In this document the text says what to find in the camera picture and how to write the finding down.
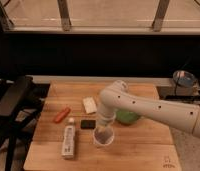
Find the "translucent yellowish gripper finger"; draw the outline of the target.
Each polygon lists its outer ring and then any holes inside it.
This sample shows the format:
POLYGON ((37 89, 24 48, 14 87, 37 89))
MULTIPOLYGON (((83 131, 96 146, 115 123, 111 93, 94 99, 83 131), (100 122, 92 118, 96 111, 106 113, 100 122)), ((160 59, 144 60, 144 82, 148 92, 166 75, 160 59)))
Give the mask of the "translucent yellowish gripper finger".
POLYGON ((96 130, 96 137, 101 140, 107 140, 111 137, 112 131, 109 126, 102 127, 99 126, 96 130))

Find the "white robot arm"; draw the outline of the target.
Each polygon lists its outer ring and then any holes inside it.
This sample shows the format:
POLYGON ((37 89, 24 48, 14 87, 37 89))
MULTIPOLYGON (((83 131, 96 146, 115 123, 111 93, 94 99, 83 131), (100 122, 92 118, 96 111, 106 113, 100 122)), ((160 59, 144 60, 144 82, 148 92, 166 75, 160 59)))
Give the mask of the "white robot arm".
POLYGON ((123 109, 200 138, 200 105, 135 96, 127 88, 124 81, 117 80, 100 91, 97 107, 100 125, 110 124, 116 110, 123 109))

